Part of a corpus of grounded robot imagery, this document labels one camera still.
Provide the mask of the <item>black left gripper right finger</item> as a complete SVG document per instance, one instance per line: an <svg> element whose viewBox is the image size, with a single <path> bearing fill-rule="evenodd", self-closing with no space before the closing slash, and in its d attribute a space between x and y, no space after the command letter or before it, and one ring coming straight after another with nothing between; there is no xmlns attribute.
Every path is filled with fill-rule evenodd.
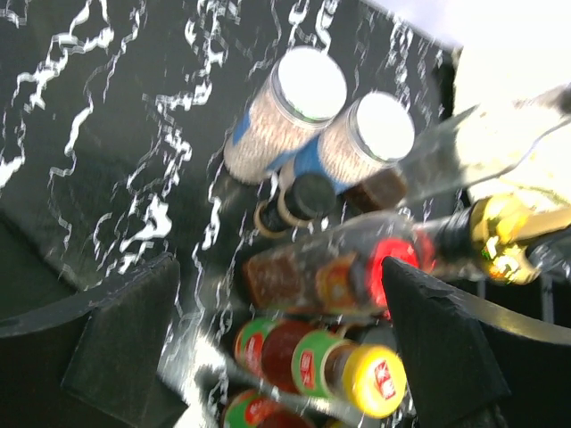
<svg viewBox="0 0 571 428"><path fill-rule="evenodd" d="M568 427L570 331L392 264L386 286L423 427Z"/></svg>

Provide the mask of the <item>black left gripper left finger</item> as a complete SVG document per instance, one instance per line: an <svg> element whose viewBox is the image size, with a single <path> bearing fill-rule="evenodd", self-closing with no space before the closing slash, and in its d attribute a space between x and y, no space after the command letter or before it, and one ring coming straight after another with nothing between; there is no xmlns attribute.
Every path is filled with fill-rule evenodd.
<svg viewBox="0 0 571 428"><path fill-rule="evenodd" d="M125 275L1 322L3 427L139 427L180 267L163 253Z"/></svg>

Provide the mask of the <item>glass oil bottle gold spout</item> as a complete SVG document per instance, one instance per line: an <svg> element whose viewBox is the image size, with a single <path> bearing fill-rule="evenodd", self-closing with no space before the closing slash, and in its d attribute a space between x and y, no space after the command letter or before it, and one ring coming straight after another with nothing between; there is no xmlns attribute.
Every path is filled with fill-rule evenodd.
<svg viewBox="0 0 571 428"><path fill-rule="evenodd" d="M411 205L497 177L548 144L570 122L570 89L468 108L422 132L410 160L385 173ZM387 306L382 263L400 259L442 280L487 276L528 284L539 275L530 244L568 227L569 208L533 210L513 193L494 194L420 223L386 207L250 257L242 278L253 305L307 314L376 314Z"/></svg>

